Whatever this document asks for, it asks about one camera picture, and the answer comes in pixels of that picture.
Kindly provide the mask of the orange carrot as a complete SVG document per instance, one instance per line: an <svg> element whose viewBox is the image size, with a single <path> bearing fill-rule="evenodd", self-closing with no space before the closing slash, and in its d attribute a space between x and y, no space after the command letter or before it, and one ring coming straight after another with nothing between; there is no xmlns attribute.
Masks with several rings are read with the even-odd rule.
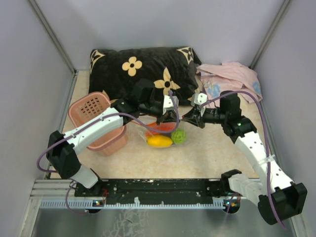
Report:
<svg viewBox="0 0 316 237"><path fill-rule="evenodd" d="M153 128L155 130L158 130L158 132L147 129L145 132L145 136L152 136L152 135L156 135L156 134L167 135L167 134L170 134L172 132L172 130L176 126L176 123L168 122L168 123L161 123L158 125L155 122L153 122L151 124L148 124L147 126L150 128Z"/></svg>

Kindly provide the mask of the clear zip top bag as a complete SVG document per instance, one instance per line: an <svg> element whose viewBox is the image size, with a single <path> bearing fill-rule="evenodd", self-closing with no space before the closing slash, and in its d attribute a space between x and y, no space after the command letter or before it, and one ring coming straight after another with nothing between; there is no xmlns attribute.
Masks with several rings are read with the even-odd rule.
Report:
<svg viewBox="0 0 316 237"><path fill-rule="evenodd" d="M141 115L138 118L146 126L138 121L133 121L139 126L138 133L147 145L153 148L169 148L172 146L184 145L189 138L187 130L180 122L177 129L176 122L156 123L156 119L150 116Z"/></svg>

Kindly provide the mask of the green custard apple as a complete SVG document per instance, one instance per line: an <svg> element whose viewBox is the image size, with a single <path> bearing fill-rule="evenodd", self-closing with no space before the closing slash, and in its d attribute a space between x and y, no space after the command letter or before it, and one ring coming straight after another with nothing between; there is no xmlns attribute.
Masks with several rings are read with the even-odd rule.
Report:
<svg viewBox="0 0 316 237"><path fill-rule="evenodd" d="M171 139L175 144L183 144L187 140L187 133L185 130L178 128L171 133Z"/></svg>

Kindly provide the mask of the orange mango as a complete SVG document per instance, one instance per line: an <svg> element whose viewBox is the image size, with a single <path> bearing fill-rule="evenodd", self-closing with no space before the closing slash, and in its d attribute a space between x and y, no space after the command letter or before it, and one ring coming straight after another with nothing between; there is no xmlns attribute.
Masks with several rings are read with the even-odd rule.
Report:
<svg viewBox="0 0 316 237"><path fill-rule="evenodd" d="M173 144L173 141L169 137L156 134L147 137L147 144L156 148L166 148L170 147Z"/></svg>

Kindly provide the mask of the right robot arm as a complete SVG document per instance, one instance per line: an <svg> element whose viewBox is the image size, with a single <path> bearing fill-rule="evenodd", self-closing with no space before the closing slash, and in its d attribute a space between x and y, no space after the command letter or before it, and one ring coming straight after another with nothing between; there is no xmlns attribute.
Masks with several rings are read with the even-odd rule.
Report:
<svg viewBox="0 0 316 237"><path fill-rule="evenodd" d="M254 182L238 171L226 173L221 191L230 196L238 193L255 204L270 225L302 213L307 197L303 183L296 184L270 154L268 140L262 141L250 119L241 115L239 91L224 91L217 97L220 106L203 114L205 123L220 115L224 133L247 157L260 182Z"/></svg>

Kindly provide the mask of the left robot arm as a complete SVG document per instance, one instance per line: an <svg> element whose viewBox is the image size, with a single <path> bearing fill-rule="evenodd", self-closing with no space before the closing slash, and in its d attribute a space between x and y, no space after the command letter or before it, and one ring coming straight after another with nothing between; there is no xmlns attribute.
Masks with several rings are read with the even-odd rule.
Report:
<svg viewBox="0 0 316 237"><path fill-rule="evenodd" d="M78 155L90 144L132 121L145 127L151 135L175 133L181 122L204 127L204 94L194 94L193 108L185 115L178 112L178 99L168 91L164 99L154 100L155 86L148 79L140 79L133 90L85 124L49 137L47 150L43 153L61 178L69 179L85 188L85 193L99 195L103 181L92 169L80 163Z"/></svg>

